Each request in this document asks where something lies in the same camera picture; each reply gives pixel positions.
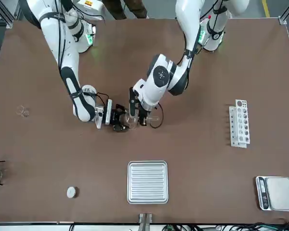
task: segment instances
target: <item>black cable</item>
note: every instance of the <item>black cable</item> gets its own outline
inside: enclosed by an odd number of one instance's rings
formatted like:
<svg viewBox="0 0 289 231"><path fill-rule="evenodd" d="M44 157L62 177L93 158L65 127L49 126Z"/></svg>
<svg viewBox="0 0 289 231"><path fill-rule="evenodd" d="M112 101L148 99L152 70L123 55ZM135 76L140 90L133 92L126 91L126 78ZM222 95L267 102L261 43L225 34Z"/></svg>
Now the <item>black cable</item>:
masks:
<svg viewBox="0 0 289 231"><path fill-rule="evenodd" d="M152 126L151 123L150 123L151 128L154 128L154 129L157 129L157 128L159 128L160 126L162 126L163 121L164 121L164 110L163 110L163 108L162 108L162 105L160 105L160 103L158 103L158 105L159 105L160 109L162 110L162 120L161 120L160 124L159 124L158 126L156 126L156 127Z"/></svg>
<svg viewBox="0 0 289 231"><path fill-rule="evenodd" d="M186 50L186 37L185 37L185 34L183 33L183 36L184 36L184 51ZM183 53L183 55L182 55L182 57L181 57L181 59L179 60L179 62L177 62L177 65L179 65L181 62L182 62L182 60L183 60L183 58L184 58L184 53Z"/></svg>
<svg viewBox="0 0 289 231"><path fill-rule="evenodd" d="M63 13L63 5L62 5L62 3L61 3L61 13ZM66 28L65 28L65 26L63 27L63 31L64 31L64 43L63 43L63 50L62 50L61 61L60 61L60 69L62 68L63 54L64 54L64 51L66 49Z"/></svg>
<svg viewBox="0 0 289 231"><path fill-rule="evenodd" d="M205 14L203 14L201 17L200 17L200 19L203 19L212 9L213 9L213 7L215 6L215 4L218 2L218 0L216 0L216 2L212 5L212 7L205 13Z"/></svg>
<svg viewBox="0 0 289 231"><path fill-rule="evenodd" d="M100 98L100 100L103 102L103 105L106 106L106 104L104 103L104 100L102 99L101 96L99 96L98 94L95 94L98 98Z"/></svg>
<svg viewBox="0 0 289 231"><path fill-rule="evenodd" d="M107 95L105 93L98 92L97 95L105 95L105 96L107 96L107 100L109 100L109 95Z"/></svg>
<svg viewBox="0 0 289 231"><path fill-rule="evenodd" d="M105 22L105 19L104 19L104 17L103 17L102 15L99 15L99 14L88 14L88 13L85 13L84 11L82 11L81 9L79 9L75 4L73 4L73 6L74 6L79 12L81 12L81 13L87 15L87 16L91 16L91 17L101 17L101 18L103 19L104 23L106 23L106 22Z"/></svg>
<svg viewBox="0 0 289 231"><path fill-rule="evenodd" d="M73 231L73 230L74 230L74 227L75 227L75 225L74 225L74 224L71 224L71 225L69 226L68 231Z"/></svg>
<svg viewBox="0 0 289 231"><path fill-rule="evenodd" d="M183 227L183 225L181 225L181 229L184 229L185 231L187 231L186 228Z"/></svg>
<svg viewBox="0 0 289 231"><path fill-rule="evenodd" d="M54 3L55 3L55 5L56 5L57 13L59 14L58 5L57 5L57 0L54 0ZM59 73L61 74L61 66L60 66L61 26L60 26L60 19L59 19L59 17L58 17L58 28L59 28L58 68L59 68Z"/></svg>

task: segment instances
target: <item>silver tray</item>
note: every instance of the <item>silver tray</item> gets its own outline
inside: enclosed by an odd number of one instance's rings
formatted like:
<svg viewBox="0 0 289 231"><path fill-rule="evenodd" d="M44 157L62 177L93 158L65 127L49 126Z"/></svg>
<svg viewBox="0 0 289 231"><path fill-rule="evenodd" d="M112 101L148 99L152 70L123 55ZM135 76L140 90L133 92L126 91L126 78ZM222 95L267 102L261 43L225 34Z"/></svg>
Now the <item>silver tray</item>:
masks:
<svg viewBox="0 0 289 231"><path fill-rule="evenodd" d="M131 161L128 164L127 200L130 204L168 202L168 172L165 161Z"/></svg>

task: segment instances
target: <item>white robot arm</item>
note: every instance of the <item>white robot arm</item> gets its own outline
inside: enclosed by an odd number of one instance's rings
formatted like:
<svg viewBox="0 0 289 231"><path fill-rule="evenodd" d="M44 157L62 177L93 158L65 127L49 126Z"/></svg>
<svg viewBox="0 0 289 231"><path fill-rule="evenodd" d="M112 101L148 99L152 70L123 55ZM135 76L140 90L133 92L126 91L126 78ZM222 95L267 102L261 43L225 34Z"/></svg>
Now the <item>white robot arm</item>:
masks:
<svg viewBox="0 0 289 231"><path fill-rule="evenodd" d="M143 126L147 125L146 119L149 113L156 108L166 90L172 95L180 95L187 88L189 70L198 52L197 46L201 32L200 11L204 1L177 0L176 2L175 12L186 42L181 65L177 65L163 54L156 55L148 69L147 80L140 79L130 88L130 117L138 116ZM216 16L207 20L208 29L206 26L203 28L205 33L201 39L206 43L201 45L204 48L211 48L212 44L217 44L217 48L228 19L227 7L233 14L238 15L245 11L248 3L249 0L217 0L213 6L213 13Z"/></svg>
<svg viewBox="0 0 289 231"><path fill-rule="evenodd" d="M20 6L26 19L43 31L73 102L74 115L83 122L95 121L101 128L107 108L96 105L96 89L90 85L81 88L78 78L79 53L92 45L95 27L80 20L71 0L20 0ZM107 103L111 110L111 100ZM109 119L110 111L105 114Z"/></svg>

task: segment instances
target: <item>white bottle cap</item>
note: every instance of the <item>white bottle cap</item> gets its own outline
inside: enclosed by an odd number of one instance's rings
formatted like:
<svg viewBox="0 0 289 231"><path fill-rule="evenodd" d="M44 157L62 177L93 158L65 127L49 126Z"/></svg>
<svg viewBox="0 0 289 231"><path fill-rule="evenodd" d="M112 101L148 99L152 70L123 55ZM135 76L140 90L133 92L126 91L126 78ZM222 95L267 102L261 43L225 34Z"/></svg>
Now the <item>white bottle cap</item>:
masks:
<svg viewBox="0 0 289 231"><path fill-rule="evenodd" d="M68 198L74 198L76 196L76 189L74 187L69 187L67 189L66 195Z"/></svg>

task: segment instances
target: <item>brown table surface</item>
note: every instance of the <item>brown table surface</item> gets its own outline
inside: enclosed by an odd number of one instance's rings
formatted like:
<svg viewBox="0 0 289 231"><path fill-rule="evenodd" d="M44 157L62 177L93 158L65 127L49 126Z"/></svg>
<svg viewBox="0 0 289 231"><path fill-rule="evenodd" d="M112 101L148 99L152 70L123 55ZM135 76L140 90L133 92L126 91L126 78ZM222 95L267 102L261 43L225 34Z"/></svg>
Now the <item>brown table surface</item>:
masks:
<svg viewBox="0 0 289 231"><path fill-rule="evenodd" d="M174 20L98 24L97 47L80 56L79 79L128 106L152 57L175 62L184 49ZM230 147L228 107L248 101L251 144ZM277 19L233 19L215 53L194 60L188 90L161 100L161 128L114 133L82 123L42 32L26 22L6 31L0 52L0 221L277 223L289 212L257 206L256 176L289 177L289 38ZM28 118L16 107L30 108ZM127 202L127 165L168 163L169 201ZM79 188L68 199L69 186Z"/></svg>

